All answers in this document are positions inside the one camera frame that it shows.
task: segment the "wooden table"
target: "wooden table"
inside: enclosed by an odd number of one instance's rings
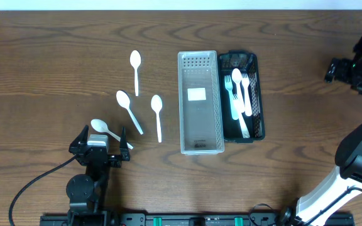
[[[247,212],[281,209],[332,170],[341,139],[362,123],[362,95],[323,81],[332,57],[351,58],[362,11],[0,12],[0,225],[15,194],[72,155],[70,142],[98,118],[127,128],[131,161],[113,169],[106,198],[118,210]],[[258,55],[266,138],[226,144],[215,156],[180,153],[177,53],[245,49]],[[143,56],[134,96],[132,50]],[[115,93],[125,90],[140,136]],[[154,94],[162,96],[163,143]],[[110,140],[112,152],[118,142]],[[65,213],[73,162],[36,182],[14,208],[17,225]],[[362,195],[343,207],[362,225]]]

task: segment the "green tape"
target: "green tape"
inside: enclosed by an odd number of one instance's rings
[[[243,218],[242,217],[236,217],[234,218],[234,222],[236,222],[236,226],[244,226]]]
[[[162,226],[162,218],[161,217],[153,218],[153,226]]]

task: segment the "white label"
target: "white label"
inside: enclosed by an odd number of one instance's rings
[[[205,88],[188,89],[188,100],[206,100]]]

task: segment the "spoon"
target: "spoon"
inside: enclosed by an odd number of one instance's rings
[[[162,142],[162,127],[160,125],[160,110],[163,107],[162,99],[158,95],[154,95],[151,98],[151,108],[156,112],[156,123],[157,123],[157,139],[158,142]]]
[[[129,109],[129,105],[130,105],[131,101],[130,101],[128,95],[126,95],[126,93],[124,91],[122,91],[122,90],[118,91],[117,92],[117,101],[118,101],[118,104],[121,107],[125,108],[128,111],[128,113],[131,116],[131,119],[133,121],[133,124],[135,124],[135,126],[138,129],[139,133],[143,134],[141,126],[139,126],[139,123],[136,120],[135,116],[132,114],[131,109]]]
[[[243,93],[241,92],[241,86],[240,86],[243,76],[241,75],[241,72],[238,70],[238,68],[235,68],[233,70],[233,72],[231,73],[231,78],[233,79],[233,82],[237,86],[238,100],[241,101],[242,104],[244,104]]]
[[[102,121],[100,119],[93,119],[90,123],[92,124],[92,127],[93,127],[93,129],[95,131],[97,131],[97,132],[106,132],[106,133],[112,135],[117,141],[121,140],[121,138],[119,136],[117,136],[115,133],[108,130],[108,126],[104,121]],[[126,143],[126,144],[128,145],[128,147],[130,149],[133,149],[132,145],[130,145],[129,143]]]
[[[135,96],[139,95],[139,84],[138,84],[138,67],[141,65],[141,55],[138,51],[134,50],[131,53],[130,59],[132,67],[135,69]]]

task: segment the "white wall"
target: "white wall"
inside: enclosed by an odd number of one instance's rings
[[[0,0],[0,10],[362,9],[362,0]]]

